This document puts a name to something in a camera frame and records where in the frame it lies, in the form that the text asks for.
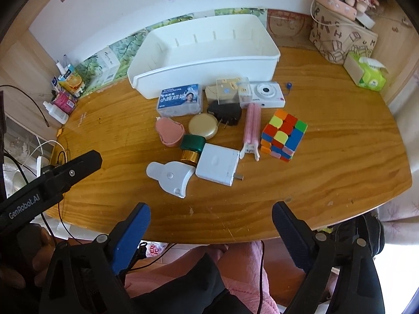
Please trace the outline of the person's left hand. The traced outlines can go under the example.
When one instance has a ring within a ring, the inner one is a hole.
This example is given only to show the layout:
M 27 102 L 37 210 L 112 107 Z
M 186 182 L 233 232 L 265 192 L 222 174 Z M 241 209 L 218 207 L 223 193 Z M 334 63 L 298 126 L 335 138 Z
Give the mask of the person's left hand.
M 41 285 L 54 251 L 53 238 L 38 224 L 30 223 L 1 238 L 1 282 L 17 288 Z

